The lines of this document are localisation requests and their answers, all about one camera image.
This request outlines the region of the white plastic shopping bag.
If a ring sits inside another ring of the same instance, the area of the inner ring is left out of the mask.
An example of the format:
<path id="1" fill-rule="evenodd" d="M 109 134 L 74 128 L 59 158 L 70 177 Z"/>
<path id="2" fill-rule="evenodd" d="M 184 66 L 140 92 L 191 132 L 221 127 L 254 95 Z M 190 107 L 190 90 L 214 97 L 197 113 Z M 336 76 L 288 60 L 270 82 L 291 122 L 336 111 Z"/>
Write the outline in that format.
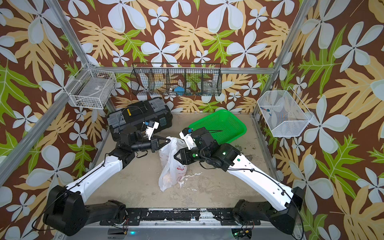
<path id="1" fill-rule="evenodd" d="M 174 158 L 181 149 L 186 148 L 185 142 L 179 138 L 168 137 L 171 141 L 159 150 L 162 172 L 159 177 L 159 187 L 162 192 L 176 185 L 186 174 L 187 166 Z"/>

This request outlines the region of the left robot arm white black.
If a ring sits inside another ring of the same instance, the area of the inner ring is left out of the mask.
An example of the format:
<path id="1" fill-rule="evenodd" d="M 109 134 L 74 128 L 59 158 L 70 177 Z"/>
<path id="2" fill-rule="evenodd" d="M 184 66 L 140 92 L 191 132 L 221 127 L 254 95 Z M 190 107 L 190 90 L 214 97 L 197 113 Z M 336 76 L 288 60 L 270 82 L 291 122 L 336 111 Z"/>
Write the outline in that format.
<path id="1" fill-rule="evenodd" d="M 118 134 L 115 149 L 99 165 L 65 187 L 54 187 L 43 213 L 44 224 L 67 236 L 96 222 L 124 224 L 127 221 L 125 204 L 115 200 L 93 205 L 86 202 L 103 183 L 124 169 L 137 152 L 155 152 L 170 143 L 169 138 L 154 135 L 154 130 L 148 126 L 142 133 L 135 126 L 125 127 Z"/>

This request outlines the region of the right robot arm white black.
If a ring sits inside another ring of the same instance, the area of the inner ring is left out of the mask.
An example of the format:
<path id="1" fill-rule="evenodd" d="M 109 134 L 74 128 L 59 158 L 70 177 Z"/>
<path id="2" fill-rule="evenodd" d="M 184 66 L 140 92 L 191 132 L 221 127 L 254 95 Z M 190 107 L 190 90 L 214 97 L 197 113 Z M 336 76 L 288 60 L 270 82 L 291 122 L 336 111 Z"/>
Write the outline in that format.
<path id="1" fill-rule="evenodd" d="M 180 137 L 187 146 L 180 149 L 174 158 L 182 165 L 206 163 L 210 170 L 223 170 L 242 180 L 265 199 L 263 202 L 239 200 L 232 209 L 234 222 L 245 226 L 267 221 L 279 231 L 293 236 L 295 229 L 304 225 L 300 215 L 304 191 L 273 179 L 234 146 L 218 144 L 212 133 L 213 130 L 206 128 L 183 129 Z"/>

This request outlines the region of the green plastic perforated basket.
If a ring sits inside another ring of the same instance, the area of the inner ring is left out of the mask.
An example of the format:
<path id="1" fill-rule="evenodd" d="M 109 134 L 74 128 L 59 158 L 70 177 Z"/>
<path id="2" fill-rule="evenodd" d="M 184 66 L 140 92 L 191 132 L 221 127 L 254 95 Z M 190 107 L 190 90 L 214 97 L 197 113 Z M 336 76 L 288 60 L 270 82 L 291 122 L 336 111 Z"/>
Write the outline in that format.
<path id="1" fill-rule="evenodd" d="M 231 144 L 247 132 L 246 125 L 228 110 L 219 110 L 189 125 L 194 131 L 203 127 L 210 130 L 219 145 Z"/>

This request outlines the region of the black tool case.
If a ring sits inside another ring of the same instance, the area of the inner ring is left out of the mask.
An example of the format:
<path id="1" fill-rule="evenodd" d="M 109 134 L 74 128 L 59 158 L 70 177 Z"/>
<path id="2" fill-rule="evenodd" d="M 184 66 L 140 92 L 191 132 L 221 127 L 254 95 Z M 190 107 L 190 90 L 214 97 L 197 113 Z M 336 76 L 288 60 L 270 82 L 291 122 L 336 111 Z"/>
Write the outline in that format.
<path id="1" fill-rule="evenodd" d="M 154 121 L 159 127 L 154 130 L 158 133 L 172 126 L 173 115 L 170 108 L 161 97 L 147 101 L 140 101 L 109 114 L 107 121 L 110 133 L 115 142 L 120 139 L 120 132 L 127 126 L 135 126 L 144 131 L 144 122 Z"/>

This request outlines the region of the blue object in rear basket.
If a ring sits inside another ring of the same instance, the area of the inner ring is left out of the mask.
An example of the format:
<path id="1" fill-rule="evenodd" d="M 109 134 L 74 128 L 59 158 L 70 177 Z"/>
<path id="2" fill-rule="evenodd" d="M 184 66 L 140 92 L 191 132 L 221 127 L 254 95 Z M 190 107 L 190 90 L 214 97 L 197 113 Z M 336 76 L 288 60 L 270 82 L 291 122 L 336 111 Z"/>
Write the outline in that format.
<path id="1" fill-rule="evenodd" d="M 185 94 L 185 89 L 183 87 L 176 87 L 174 89 L 174 93 L 177 94 L 178 96 L 182 96 Z"/>

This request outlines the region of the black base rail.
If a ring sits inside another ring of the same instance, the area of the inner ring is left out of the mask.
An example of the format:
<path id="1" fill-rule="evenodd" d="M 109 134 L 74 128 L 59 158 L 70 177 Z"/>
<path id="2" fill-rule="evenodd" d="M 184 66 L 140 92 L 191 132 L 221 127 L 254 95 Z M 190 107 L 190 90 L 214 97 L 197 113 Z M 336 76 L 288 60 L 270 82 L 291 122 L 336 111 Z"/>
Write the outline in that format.
<path id="1" fill-rule="evenodd" d="M 143 226 L 147 222 L 159 223 L 217 223 L 220 226 L 237 225 L 232 208 L 127 208 L 120 222 L 100 221 L 101 226 Z"/>

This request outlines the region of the aluminium frame post left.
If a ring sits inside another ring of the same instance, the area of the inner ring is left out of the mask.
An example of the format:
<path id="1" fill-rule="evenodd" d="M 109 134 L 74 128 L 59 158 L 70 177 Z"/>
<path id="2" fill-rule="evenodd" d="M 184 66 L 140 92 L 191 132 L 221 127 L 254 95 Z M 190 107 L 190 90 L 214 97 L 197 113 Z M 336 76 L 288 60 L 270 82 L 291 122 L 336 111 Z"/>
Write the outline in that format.
<path id="1" fill-rule="evenodd" d="M 80 58 L 82 67 L 84 68 L 86 65 L 88 65 L 89 69 L 96 70 L 97 67 L 92 67 L 91 62 L 87 59 L 86 53 L 83 50 L 73 27 L 66 19 L 59 1 L 46 1 L 46 3 L 48 4 L 50 10 L 56 14 L 62 27 L 62 31 L 68 38 L 69 43 L 74 48 L 74 52 L 76 53 L 77 57 Z M 61 112 L 61 110 L 65 108 L 69 100 L 70 97 L 67 93 L 63 93 L 61 96 L 59 96 L 58 99 L 53 102 L 53 105 L 48 108 L 47 112 L 44 113 L 43 116 L 32 127 L 28 134 L 23 137 L 21 142 L 18 143 L 18 145 L 5 158 L 5 161 L 1 164 L 1 186 L 4 185 L 7 179 L 18 168 L 19 164 L 26 157 L 27 153 L 38 142 L 38 138 L 48 129 L 48 127 Z"/>

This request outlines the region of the aluminium frame post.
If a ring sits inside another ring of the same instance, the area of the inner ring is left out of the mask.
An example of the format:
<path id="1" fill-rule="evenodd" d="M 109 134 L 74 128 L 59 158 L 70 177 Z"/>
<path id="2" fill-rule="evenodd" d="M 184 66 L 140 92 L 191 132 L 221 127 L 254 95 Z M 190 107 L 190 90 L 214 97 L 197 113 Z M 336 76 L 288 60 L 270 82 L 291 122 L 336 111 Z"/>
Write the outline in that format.
<path id="1" fill-rule="evenodd" d="M 269 78 L 267 82 L 265 83 L 263 90 L 261 91 L 260 96 L 262 96 L 266 91 L 270 90 L 270 87 L 273 85 L 274 81 L 279 75 L 280 68 L 283 66 L 283 60 L 290 52 L 290 49 L 296 39 L 296 37 L 299 35 L 299 32 L 301 31 L 300 28 L 304 24 L 305 20 L 307 19 L 308 13 L 310 11 L 310 8 L 314 6 L 314 4 L 317 1 L 303 1 L 302 6 L 299 8 L 298 14 L 292 24 L 292 27 L 290 28 L 290 31 L 288 33 L 288 36 L 283 43 L 282 50 L 277 57 L 277 61 L 274 63 L 273 68 L 254 68 L 252 71 L 252 75 L 256 74 L 268 74 Z"/>
<path id="2" fill-rule="evenodd" d="M 88 65 L 89 69 L 96 70 L 97 67 L 92 67 L 91 62 L 87 59 L 86 53 L 83 50 L 73 27 L 66 19 L 59 1 L 46 1 L 46 3 L 48 4 L 50 10 L 56 14 L 62 27 L 62 31 L 68 38 L 69 43 L 74 48 L 74 52 L 76 53 L 77 57 L 80 58 L 82 67 L 84 68 L 86 65 Z M 27 153 L 38 142 L 38 138 L 48 129 L 48 127 L 61 112 L 61 110 L 65 108 L 69 100 L 70 97 L 67 93 L 63 93 L 61 96 L 59 96 L 58 99 L 53 102 L 53 105 L 48 108 L 47 112 L 44 113 L 43 116 L 32 127 L 28 134 L 23 137 L 21 142 L 18 143 L 18 145 L 5 158 L 5 161 L 1 164 L 1 186 L 4 185 L 7 179 L 18 168 L 19 164 L 26 157 Z"/>

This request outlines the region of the aluminium frame post right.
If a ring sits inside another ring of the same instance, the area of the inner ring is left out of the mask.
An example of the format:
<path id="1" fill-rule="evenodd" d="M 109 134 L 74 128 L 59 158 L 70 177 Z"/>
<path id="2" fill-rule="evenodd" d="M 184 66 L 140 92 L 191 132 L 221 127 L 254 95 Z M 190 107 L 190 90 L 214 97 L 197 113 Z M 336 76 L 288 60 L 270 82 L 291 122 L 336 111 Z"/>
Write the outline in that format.
<path id="1" fill-rule="evenodd" d="M 274 81 L 279 75 L 280 68 L 283 66 L 283 60 L 290 52 L 290 49 L 296 39 L 296 37 L 299 35 L 299 32 L 301 31 L 300 28 L 304 24 L 305 20 L 307 19 L 308 13 L 310 11 L 310 8 L 314 6 L 314 4 L 317 1 L 303 1 L 302 6 L 299 8 L 298 14 L 292 24 L 292 27 L 290 28 L 290 31 L 288 33 L 288 36 L 283 43 L 282 50 L 277 57 L 277 61 L 274 63 L 273 68 L 254 68 L 252 71 L 252 75 L 256 74 L 268 74 L 269 78 L 267 82 L 265 83 L 263 90 L 261 91 L 260 96 L 262 96 L 266 91 L 270 90 L 270 87 L 273 85 Z"/>

